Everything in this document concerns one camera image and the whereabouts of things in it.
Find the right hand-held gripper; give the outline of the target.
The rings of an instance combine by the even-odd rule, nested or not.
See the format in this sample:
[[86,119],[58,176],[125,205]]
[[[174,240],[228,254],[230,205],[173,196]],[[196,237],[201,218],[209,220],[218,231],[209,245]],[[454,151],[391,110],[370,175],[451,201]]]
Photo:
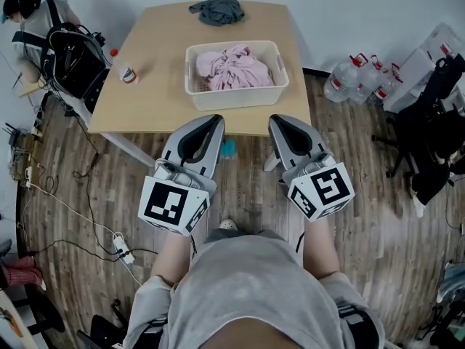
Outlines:
[[[343,209],[355,197],[344,163],[324,151],[323,138],[314,127],[294,117],[272,114],[268,132],[276,157],[289,169],[282,176],[287,197],[309,222]],[[314,152],[321,153],[297,165]]]

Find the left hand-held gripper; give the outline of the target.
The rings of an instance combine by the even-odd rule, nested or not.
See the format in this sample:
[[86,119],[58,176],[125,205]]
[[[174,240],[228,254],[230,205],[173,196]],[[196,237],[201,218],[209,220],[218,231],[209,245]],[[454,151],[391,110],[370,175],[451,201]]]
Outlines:
[[157,228],[190,236],[217,190],[209,178],[214,176],[224,134],[225,120],[219,114],[194,119],[175,130],[163,148],[163,159],[145,178],[138,217]]

